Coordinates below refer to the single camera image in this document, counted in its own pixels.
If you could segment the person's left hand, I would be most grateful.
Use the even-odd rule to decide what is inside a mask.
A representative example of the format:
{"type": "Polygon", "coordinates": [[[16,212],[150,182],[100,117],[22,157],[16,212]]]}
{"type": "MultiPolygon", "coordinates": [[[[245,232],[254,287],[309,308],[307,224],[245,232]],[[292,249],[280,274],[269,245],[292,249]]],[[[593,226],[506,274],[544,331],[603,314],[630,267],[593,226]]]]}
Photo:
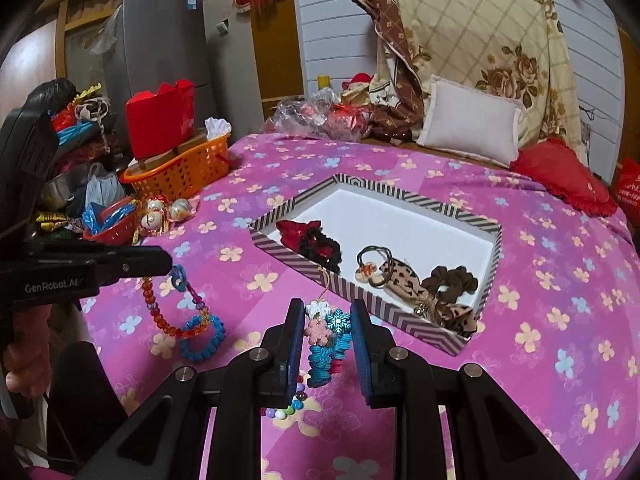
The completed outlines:
{"type": "Polygon", "coordinates": [[[50,313],[50,304],[14,313],[15,339],[3,355],[9,392],[36,398],[49,387],[52,378],[50,313]]]}

